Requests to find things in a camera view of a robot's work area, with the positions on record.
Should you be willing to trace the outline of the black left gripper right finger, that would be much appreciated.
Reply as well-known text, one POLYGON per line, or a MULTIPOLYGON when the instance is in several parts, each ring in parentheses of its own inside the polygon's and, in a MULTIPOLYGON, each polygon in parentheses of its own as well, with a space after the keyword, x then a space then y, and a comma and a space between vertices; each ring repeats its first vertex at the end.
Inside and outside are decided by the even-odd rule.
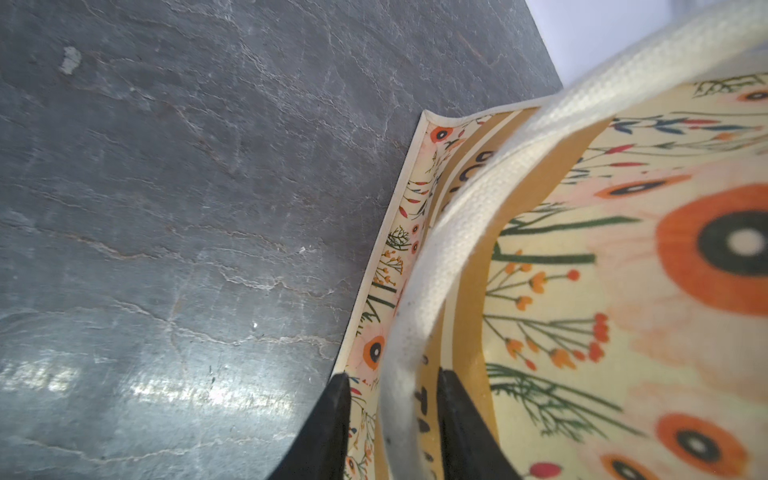
POLYGON ((439 371, 437 411, 445 479, 521 479, 452 370, 439 371))

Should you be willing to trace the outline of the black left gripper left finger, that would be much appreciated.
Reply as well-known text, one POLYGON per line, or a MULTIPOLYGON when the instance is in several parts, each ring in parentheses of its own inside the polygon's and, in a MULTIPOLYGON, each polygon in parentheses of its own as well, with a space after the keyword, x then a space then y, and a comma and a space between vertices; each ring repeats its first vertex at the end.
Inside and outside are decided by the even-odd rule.
POLYGON ((344 478, 351 408, 346 373, 334 375, 269 480, 344 478))

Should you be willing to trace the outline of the cream canvas grocery bag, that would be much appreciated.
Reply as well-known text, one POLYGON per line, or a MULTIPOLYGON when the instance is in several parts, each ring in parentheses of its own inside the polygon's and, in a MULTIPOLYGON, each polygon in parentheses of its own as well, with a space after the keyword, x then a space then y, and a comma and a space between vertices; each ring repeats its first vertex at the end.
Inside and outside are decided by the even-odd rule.
POLYGON ((335 370, 345 479, 445 479, 458 379, 503 474, 767 475, 767 5, 556 96, 424 111, 335 370))

